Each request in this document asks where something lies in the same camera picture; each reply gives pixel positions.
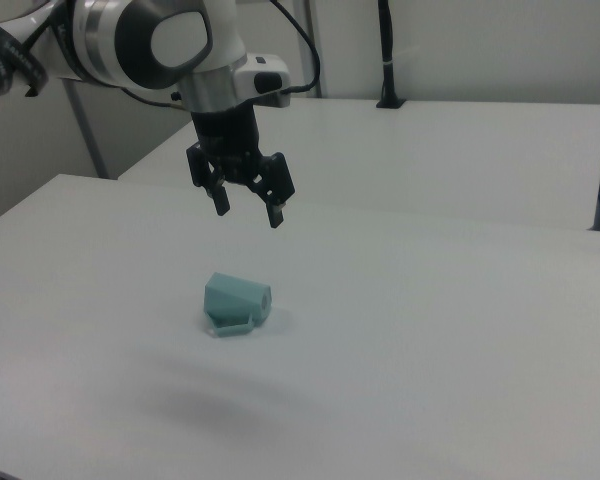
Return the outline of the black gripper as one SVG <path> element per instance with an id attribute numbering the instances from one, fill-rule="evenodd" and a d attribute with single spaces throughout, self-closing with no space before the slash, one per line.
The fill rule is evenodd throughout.
<path id="1" fill-rule="evenodd" d="M 186 150 L 193 184 L 212 199 L 216 213 L 230 210 L 225 179 L 249 184 L 266 206 L 270 227 L 284 221 L 283 208 L 295 194 L 295 186 L 285 159 L 276 152 L 263 156 L 252 103 L 211 113 L 191 113 L 197 143 Z"/>

